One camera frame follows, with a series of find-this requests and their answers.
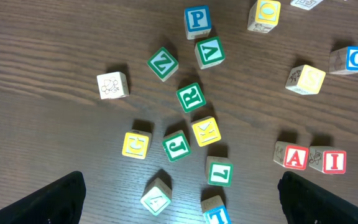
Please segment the red I wooden block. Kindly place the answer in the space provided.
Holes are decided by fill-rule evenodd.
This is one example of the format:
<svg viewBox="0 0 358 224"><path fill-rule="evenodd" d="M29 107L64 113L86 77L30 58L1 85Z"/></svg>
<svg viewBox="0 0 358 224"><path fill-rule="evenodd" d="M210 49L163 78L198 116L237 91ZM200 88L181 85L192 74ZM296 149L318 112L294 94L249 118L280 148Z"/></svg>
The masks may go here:
<svg viewBox="0 0 358 224"><path fill-rule="evenodd" d="M324 174L345 174L347 152L331 146L310 146L308 165Z"/></svg>

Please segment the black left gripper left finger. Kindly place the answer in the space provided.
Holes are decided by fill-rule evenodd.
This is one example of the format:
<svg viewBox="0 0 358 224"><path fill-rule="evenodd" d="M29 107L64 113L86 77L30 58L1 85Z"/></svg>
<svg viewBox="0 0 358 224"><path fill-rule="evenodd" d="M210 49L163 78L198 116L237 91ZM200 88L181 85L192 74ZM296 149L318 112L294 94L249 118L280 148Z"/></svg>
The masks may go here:
<svg viewBox="0 0 358 224"><path fill-rule="evenodd" d="M0 224L79 224L86 196L83 174L74 171L0 210Z"/></svg>

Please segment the red A wooden block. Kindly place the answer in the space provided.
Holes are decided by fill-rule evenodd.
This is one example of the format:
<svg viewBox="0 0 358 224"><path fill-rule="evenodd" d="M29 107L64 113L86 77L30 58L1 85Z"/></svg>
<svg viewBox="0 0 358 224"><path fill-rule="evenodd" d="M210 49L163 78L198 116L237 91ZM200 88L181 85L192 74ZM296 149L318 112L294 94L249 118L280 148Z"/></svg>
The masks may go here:
<svg viewBox="0 0 358 224"><path fill-rule="evenodd" d="M308 156L307 147L283 141L275 143L273 161L287 169L305 170Z"/></svg>

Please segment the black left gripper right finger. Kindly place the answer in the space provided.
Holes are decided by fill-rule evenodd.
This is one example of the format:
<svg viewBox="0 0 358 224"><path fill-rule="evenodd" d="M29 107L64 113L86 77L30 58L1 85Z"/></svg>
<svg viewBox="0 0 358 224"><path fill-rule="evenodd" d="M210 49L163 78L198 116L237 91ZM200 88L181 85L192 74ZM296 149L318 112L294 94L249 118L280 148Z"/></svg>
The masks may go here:
<svg viewBox="0 0 358 224"><path fill-rule="evenodd" d="M358 224L358 207L302 176L286 171L278 191L289 224Z"/></svg>

